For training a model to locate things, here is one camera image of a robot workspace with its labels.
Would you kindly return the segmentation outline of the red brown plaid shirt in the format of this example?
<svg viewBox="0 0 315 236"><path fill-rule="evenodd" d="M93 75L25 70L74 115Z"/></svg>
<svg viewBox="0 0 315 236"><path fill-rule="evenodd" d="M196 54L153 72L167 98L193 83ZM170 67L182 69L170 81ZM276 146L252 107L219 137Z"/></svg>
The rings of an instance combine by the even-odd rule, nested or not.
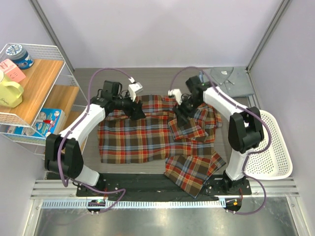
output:
<svg viewBox="0 0 315 236"><path fill-rule="evenodd" d="M98 125L102 163L131 164L165 161L165 176L192 197L212 174L225 165L215 151L220 114L210 105L197 108L187 125L177 126L176 101L161 95L143 95L144 119L131 120L113 111Z"/></svg>

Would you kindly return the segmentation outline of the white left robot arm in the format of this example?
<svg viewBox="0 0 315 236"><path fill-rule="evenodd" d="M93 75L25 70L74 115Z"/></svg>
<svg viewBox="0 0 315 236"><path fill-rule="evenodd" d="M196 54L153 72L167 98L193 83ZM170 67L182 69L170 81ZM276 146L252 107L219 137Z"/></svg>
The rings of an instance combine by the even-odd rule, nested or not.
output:
<svg viewBox="0 0 315 236"><path fill-rule="evenodd" d="M46 170L87 185L88 191L94 196L104 192L103 175L84 164L81 145L90 132L115 110L123 111L131 120L145 118L142 103L136 101L136 95L143 89L142 85L132 81L125 95L121 95L121 89L122 84L119 82L104 81L103 88L90 99L89 105L70 126L46 138Z"/></svg>

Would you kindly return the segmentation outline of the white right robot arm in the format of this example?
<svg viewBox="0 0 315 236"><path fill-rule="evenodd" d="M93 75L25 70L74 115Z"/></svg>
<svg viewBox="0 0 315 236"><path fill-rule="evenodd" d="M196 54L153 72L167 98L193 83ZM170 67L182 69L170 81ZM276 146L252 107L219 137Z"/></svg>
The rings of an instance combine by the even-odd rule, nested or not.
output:
<svg viewBox="0 0 315 236"><path fill-rule="evenodd" d="M234 194L240 188L238 180L245 176L246 156L264 140L260 110L236 102L214 83L201 82L197 76L190 77L186 86L189 95L183 95L179 89L168 91L168 96L174 97L177 102L173 111L179 127L188 124L203 103L212 106L229 122L228 141L232 153L225 170L227 179L222 182L222 188L227 194Z"/></svg>

